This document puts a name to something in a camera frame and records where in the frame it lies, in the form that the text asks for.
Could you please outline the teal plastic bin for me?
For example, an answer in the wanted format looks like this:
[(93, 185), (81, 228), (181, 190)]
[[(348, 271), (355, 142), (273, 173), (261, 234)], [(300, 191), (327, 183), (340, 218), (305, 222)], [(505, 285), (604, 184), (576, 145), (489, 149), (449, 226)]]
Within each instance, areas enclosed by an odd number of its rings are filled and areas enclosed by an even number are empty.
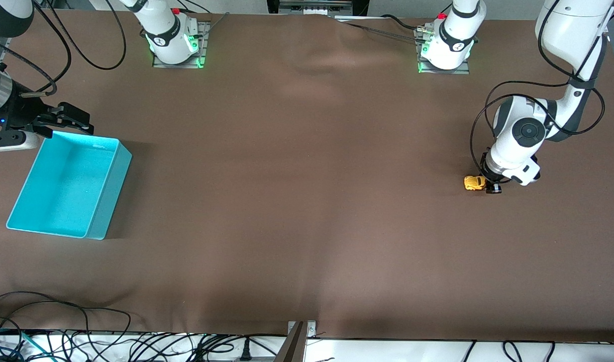
[(104, 239), (131, 162), (116, 138), (55, 131), (41, 144), (6, 227)]

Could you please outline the brown table cloth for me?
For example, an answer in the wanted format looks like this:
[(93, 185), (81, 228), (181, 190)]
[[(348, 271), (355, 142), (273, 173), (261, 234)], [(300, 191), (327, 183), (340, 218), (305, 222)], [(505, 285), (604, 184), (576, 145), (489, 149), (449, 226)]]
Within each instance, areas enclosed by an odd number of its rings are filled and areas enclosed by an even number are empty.
[(36, 151), (0, 153), (0, 315), (36, 291), (132, 329), (326, 337), (614, 341), (614, 56), (594, 130), (541, 179), (468, 192), (472, 122), (509, 79), (564, 76), (534, 21), (486, 21), (469, 75), (324, 16), (215, 14), (202, 69), (156, 69), (119, 12), (112, 71), (74, 57), (47, 102), (91, 115), (132, 163), (104, 240), (6, 221)]

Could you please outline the black equipment rack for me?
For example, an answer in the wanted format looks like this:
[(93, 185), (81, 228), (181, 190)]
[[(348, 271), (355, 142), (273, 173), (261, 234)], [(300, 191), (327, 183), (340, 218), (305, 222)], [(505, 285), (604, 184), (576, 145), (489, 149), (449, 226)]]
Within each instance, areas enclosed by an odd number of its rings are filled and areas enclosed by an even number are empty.
[(265, 0), (268, 12), (285, 15), (366, 16), (371, 0)]

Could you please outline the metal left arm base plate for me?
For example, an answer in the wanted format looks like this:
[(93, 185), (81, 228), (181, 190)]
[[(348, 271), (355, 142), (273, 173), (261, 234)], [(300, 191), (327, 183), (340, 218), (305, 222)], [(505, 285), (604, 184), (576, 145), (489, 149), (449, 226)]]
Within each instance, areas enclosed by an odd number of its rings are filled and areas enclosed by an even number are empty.
[(413, 30), (415, 39), (417, 40), (417, 64), (419, 73), (432, 73), (438, 75), (468, 75), (468, 61), (464, 60), (456, 69), (441, 69), (435, 67), (428, 59), (423, 57), (423, 50), (427, 48), (428, 40), (431, 37), (431, 31), (425, 30), (423, 27), (417, 27)]

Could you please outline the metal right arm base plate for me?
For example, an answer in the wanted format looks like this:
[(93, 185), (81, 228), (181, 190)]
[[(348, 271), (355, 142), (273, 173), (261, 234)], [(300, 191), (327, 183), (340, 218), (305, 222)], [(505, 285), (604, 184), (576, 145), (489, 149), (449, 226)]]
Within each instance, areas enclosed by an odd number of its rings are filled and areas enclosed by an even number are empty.
[(162, 69), (202, 69), (206, 63), (208, 51), (210, 21), (198, 21), (185, 18), (185, 25), (180, 27), (178, 37), (173, 38), (168, 46), (161, 37), (152, 41), (148, 36), (149, 50), (153, 54), (152, 67)]

